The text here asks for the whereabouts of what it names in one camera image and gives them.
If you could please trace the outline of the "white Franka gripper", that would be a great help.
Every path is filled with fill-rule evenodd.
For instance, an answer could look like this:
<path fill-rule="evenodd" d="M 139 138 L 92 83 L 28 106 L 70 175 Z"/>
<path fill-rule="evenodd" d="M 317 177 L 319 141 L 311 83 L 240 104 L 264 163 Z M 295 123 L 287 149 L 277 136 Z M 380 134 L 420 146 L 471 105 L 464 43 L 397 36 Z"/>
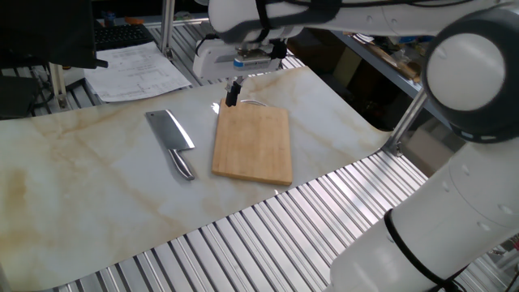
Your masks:
<path fill-rule="evenodd" d="M 220 39 L 200 41 L 195 48 L 193 71 L 200 79 L 227 79 L 237 77 L 225 87 L 225 104 L 235 106 L 243 76 L 275 71 L 284 58 L 284 41 L 272 40 L 267 45 L 240 47 Z"/>

